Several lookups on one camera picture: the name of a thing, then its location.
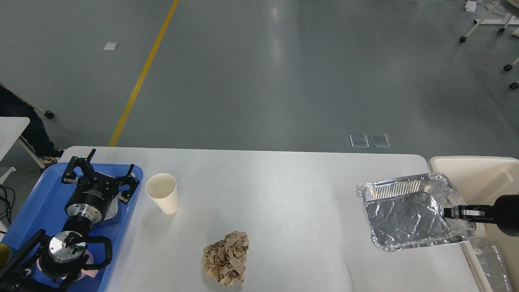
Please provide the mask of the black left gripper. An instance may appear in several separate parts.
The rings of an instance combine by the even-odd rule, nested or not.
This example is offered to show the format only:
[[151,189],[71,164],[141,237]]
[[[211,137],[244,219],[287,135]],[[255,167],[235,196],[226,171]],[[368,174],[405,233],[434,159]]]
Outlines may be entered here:
[[[131,164],[122,177],[113,177],[104,173],[98,177],[91,165],[95,153],[96,149],[93,148],[87,157],[71,157],[61,183],[78,183],[65,205],[66,215],[83,216],[92,223],[100,223],[104,220],[114,198],[122,203],[130,202],[140,181],[132,174],[135,164]],[[81,177],[78,177],[76,168],[81,170]]]

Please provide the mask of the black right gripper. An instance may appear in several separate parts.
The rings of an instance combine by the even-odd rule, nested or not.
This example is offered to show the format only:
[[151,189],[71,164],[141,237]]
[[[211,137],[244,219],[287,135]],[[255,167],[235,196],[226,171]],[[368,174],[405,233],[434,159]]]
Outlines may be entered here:
[[519,196],[499,196],[491,205],[457,205],[443,208],[444,218],[460,219],[474,223],[497,224],[501,232],[508,236],[519,236]]

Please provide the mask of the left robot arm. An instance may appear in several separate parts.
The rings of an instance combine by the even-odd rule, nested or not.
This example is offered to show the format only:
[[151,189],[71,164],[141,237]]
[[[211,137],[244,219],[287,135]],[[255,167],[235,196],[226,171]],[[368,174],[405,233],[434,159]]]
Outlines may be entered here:
[[143,170],[71,157],[45,170],[6,232],[2,292],[103,292],[132,213]]

